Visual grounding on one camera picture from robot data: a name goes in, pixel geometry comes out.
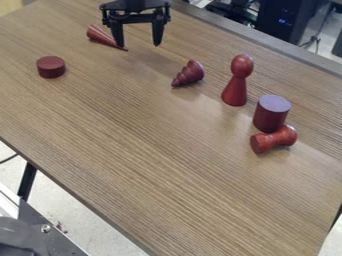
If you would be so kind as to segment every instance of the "wooden table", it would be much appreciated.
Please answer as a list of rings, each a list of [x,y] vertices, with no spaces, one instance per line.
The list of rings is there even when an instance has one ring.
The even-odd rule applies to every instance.
[[[99,3],[45,0],[0,20],[3,140],[152,255],[316,255],[342,199],[341,65],[179,3],[206,23],[173,10],[160,47],[135,24],[130,51],[111,49],[85,37]],[[255,72],[236,108],[220,94],[241,52]],[[44,55],[68,72],[40,78]],[[188,59],[204,81],[172,89]],[[251,120],[268,93],[293,103],[299,141],[258,157]]]

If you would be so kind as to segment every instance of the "gray floor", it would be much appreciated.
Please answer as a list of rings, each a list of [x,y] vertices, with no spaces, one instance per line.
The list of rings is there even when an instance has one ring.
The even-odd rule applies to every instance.
[[[0,160],[13,151],[0,143]],[[26,162],[21,157],[0,165],[0,182],[17,191]],[[62,223],[67,236],[94,256],[147,256],[42,173],[38,173],[30,205],[52,223]]]
[[[203,1],[207,3],[210,0],[196,1],[196,3],[202,7]],[[310,21],[302,42],[315,34],[324,13],[323,8]],[[339,63],[342,63],[342,59],[332,55],[331,49],[341,28],[342,14],[334,13],[320,35],[321,43],[318,52],[319,55]],[[308,50],[315,52],[315,49],[314,44]],[[0,160],[12,153],[9,148],[0,143]],[[0,182],[12,191],[17,191],[24,166],[25,161],[20,157],[0,165]],[[37,176],[29,203],[52,223],[61,222],[63,228],[68,231],[67,235],[91,255],[147,255],[41,173]]]

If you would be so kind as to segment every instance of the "computer tower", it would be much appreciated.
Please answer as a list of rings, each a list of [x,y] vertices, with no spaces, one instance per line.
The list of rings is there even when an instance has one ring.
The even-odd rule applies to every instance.
[[[256,29],[298,44],[321,0],[260,0]]]

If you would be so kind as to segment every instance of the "red game piece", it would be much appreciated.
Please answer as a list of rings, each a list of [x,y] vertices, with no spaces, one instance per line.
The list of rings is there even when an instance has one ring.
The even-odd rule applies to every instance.
[[[182,71],[177,74],[177,77],[173,79],[171,85],[173,87],[179,87],[202,80],[203,77],[204,69],[202,64],[196,60],[189,60],[186,67],[184,67]]]
[[[270,134],[257,134],[251,137],[251,147],[255,154],[261,154],[276,145],[292,146],[297,141],[296,129],[284,125],[279,131]]]
[[[253,123],[265,133],[275,132],[283,126],[291,103],[277,95],[264,95],[259,99]]]
[[[115,42],[115,40],[108,35],[106,32],[104,32],[99,26],[97,26],[96,24],[92,24],[88,27],[87,29],[87,37],[93,41],[114,47],[114,48],[118,48],[124,51],[128,51],[127,48],[125,47],[120,47],[117,45],[117,43]]]
[[[56,78],[64,74],[64,60],[56,56],[45,56],[37,60],[39,75],[43,78]]]
[[[247,102],[246,77],[254,69],[253,58],[247,54],[237,55],[231,63],[232,79],[222,92],[222,100],[231,106],[243,106]]]

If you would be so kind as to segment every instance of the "red cone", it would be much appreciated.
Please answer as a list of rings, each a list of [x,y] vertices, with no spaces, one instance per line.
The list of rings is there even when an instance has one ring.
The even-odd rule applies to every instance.
[[[203,77],[204,69],[202,64],[195,60],[189,60],[186,67],[184,67],[182,71],[177,74],[177,77],[173,79],[171,85],[173,87],[179,87],[202,80]]]
[[[93,41],[114,47],[114,48],[118,48],[124,51],[128,51],[127,48],[122,48],[120,46],[117,45],[117,43],[115,42],[115,40],[108,35],[106,32],[104,32],[99,26],[97,26],[96,24],[92,24],[88,27],[87,29],[87,37]]]

